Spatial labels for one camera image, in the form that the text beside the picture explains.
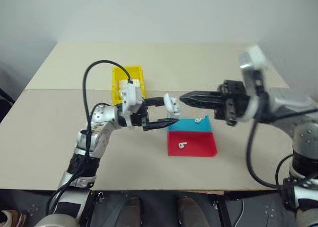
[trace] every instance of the yellow plastic bin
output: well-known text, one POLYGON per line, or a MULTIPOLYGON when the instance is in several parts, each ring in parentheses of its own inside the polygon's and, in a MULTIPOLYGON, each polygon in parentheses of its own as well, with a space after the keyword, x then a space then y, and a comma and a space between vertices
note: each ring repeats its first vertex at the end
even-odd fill
MULTIPOLYGON (((141 87, 141 93, 143 98, 146 98, 146 88, 144 82, 144 73, 141 66, 127 66, 125 69, 131 76, 133 81, 139 80, 137 83, 138 86, 141 87)), ((111 97, 113 100, 113 104, 120 104, 122 100, 120 98, 120 83, 121 80, 127 80, 127 75, 119 68, 113 67, 113 79, 112 79, 112 86, 111 86, 111 97)))

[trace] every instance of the shoe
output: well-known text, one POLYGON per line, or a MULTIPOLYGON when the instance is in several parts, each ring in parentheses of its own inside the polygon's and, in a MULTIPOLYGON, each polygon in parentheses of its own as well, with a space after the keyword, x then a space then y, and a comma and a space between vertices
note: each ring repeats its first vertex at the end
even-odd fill
POLYGON ((140 200, 131 198, 119 213, 115 227, 140 227, 140 200))
POLYGON ((23 227, 26 215, 15 210, 3 210, 6 221, 0 223, 0 227, 23 227))
POLYGON ((182 227, 209 227, 198 204, 188 197, 183 197, 178 201, 178 219, 182 227))

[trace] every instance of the white wall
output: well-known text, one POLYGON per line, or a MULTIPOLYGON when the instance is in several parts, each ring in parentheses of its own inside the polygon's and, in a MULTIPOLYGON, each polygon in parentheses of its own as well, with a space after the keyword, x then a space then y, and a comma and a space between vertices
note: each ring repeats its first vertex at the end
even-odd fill
POLYGON ((16 98, 57 41, 259 43, 318 99, 318 0, 0 0, 0 87, 16 98))

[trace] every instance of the floor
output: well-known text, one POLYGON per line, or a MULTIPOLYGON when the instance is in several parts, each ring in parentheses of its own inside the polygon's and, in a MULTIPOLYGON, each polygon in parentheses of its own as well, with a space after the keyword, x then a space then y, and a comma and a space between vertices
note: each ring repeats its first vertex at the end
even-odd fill
MULTIPOLYGON (((96 205, 92 227, 113 227, 117 216, 126 203, 134 196, 143 203, 143 227, 178 227, 176 200, 188 196, 201 207, 211 227, 220 227, 217 209, 212 205, 211 195, 177 191, 129 191, 107 192, 107 198, 96 205)), ((27 213, 26 227, 33 227, 44 217, 47 194, 30 191, 0 190, 0 208, 16 209, 27 213)), ((228 201, 232 224, 238 218, 242 201, 228 201)), ((296 227, 295 216, 282 205, 278 194, 268 194, 244 199, 244 213, 237 227, 296 227)))

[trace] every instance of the tabletop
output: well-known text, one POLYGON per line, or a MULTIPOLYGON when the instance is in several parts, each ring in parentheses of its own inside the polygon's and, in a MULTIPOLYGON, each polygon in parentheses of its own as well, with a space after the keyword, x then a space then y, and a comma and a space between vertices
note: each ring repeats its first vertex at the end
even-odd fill
MULTIPOLYGON (((56 189, 72 157, 76 136, 85 126, 82 75, 96 60, 124 66, 141 65, 147 97, 169 91, 179 97, 190 90, 214 90, 225 79, 242 80, 238 44, 58 43, 0 125, 0 188, 56 189)), ((111 101, 111 66, 88 76, 88 102, 111 101)), ((266 71, 270 87, 288 87, 273 68, 266 71)), ((113 132, 100 162, 98 190, 254 190, 265 189, 249 175, 245 147, 251 123, 230 127, 214 120, 212 110, 180 104, 182 118, 207 112, 218 154, 178 157, 167 154, 167 130, 123 128, 113 132)), ((166 117, 163 107, 149 109, 151 120, 166 117)), ((279 160, 292 152, 282 131, 261 125, 252 162, 256 173, 274 181, 279 160)), ((287 164, 281 177, 288 174, 287 164)))

